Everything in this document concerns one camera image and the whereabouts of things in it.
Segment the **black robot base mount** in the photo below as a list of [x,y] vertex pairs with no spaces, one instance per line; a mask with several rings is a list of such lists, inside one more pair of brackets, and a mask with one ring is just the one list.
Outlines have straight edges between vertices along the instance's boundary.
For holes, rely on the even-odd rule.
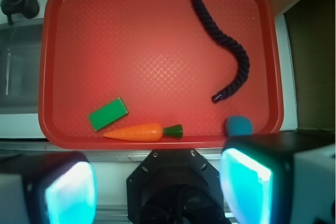
[[132,223],[230,223],[219,172],[194,149],[153,150],[126,186]]

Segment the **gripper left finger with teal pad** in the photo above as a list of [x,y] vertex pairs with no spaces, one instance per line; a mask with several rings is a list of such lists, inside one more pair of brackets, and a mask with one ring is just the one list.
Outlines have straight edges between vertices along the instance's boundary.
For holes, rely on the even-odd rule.
[[81,152],[1,158],[1,223],[93,223],[97,197]]

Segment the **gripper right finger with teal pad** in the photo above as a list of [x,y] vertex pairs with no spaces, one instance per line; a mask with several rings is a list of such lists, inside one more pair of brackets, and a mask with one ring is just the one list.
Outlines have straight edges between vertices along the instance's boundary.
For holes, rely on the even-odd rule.
[[239,223],[335,223],[335,135],[284,131],[230,137],[219,181]]

